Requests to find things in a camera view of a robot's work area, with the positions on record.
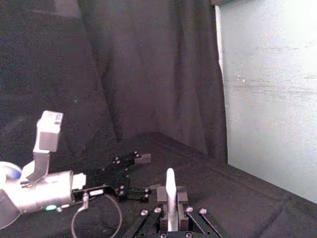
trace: bolt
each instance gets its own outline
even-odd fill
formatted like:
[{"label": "bolt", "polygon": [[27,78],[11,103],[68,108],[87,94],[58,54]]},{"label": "bolt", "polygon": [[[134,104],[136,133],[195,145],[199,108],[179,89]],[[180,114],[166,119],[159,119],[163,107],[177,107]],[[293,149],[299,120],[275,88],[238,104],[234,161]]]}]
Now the bolt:
[{"label": "bolt", "polygon": [[143,209],[140,212],[141,216],[146,216],[148,213],[149,213],[149,211],[147,209]]},{"label": "bolt", "polygon": [[162,209],[160,207],[154,208],[154,212],[155,213],[160,213],[161,211],[162,211]]},{"label": "bolt", "polygon": [[167,238],[167,234],[166,233],[161,233],[159,238]]},{"label": "bolt", "polygon": [[206,208],[201,208],[201,209],[199,209],[199,213],[200,214],[206,214],[207,213],[207,209]]},{"label": "bolt", "polygon": [[186,232],[185,237],[186,237],[186,238],[193,238],[193,233],[191,233],[191,232]]},{"label": "bolt", "polygon": [[192,212],[194,209],[192,207],[186,207],[186,212]]}]

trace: white plastic piece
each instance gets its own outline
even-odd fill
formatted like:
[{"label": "white plastic piece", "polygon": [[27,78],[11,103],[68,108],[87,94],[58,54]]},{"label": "white plastic piece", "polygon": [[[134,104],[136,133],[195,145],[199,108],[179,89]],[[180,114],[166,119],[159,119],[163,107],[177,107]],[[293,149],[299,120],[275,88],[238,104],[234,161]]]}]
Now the white plastic piece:
[{"label": "white plastic piece", "polygon": [[6,176],[5,174],[0,172],[0,189],[4,187],[6,182]]},{"label": "white plastic piece", "polygon": [[37,134],[33,152],[56,151],[63,113],[44,111],[37,123]]},{"label": "white plastic piece", "polygon": [[28,163],[26,166],[23,167],[21,173],[21,181],[27,181],[27,177],[30,176],[34,172],[35,162],[34,160]]},{"label": "white plastic piece", "polygon": [[77,174],[73,176],[73,184],[72,184],[72,190],[75,189],[83,189],[83,186],[86,185],[86,175],[83,173]]},{"label": "white plastic piece", "polygon": [[169,232],[178,231],[178,212],[177,212],[177,188],[175,174],[172,168],[166,173],[166,193],[167,193],[167,230]]},{"label": "white plastic piece", "polygon": [[65,205],[61,205],[61,208],[67,208],[69,206],[70,206],[69,204],[65,204]]}]

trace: green light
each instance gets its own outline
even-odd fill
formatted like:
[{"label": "green light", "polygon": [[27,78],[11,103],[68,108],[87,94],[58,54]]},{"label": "green light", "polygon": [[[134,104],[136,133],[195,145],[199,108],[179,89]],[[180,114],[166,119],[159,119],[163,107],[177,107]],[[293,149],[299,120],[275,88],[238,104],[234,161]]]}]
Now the green light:
[{"label": "green light", "polygon": [[45,210],[51,211],[51,210],[55,210],[56,208],[57,208],[56,205],[50,205],[50,206],[47,206],[47,207],[45,208]]}]

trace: light blue panel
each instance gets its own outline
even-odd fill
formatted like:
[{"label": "light blue panel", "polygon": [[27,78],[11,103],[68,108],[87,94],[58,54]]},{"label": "light blue panel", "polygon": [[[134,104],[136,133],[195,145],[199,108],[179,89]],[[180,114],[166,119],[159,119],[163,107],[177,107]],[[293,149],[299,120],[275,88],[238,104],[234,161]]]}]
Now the light blue panel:
[{"label": "light blue panel", "polygon": [[317,203],[317,1],[220,12],[229,164]]}]

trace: black fabric backdrop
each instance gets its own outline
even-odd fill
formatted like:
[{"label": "black fabric backdrop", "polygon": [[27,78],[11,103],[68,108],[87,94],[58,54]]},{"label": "black fabric backdrop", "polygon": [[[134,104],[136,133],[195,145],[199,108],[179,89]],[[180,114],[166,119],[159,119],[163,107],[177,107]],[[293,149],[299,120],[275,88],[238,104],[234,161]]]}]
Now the black fabric backdrop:
[{"label": "black fabric backdrop", "polygon": [[0,0],[0,160],[32,159],[43,110],[64,113],[59,153],[160,132],[226,161],[209,0]]},{"label": "black fabric backdrop", "polygon": [[209,0],[79,0],[117,139],[158,131],[226,161]]}]

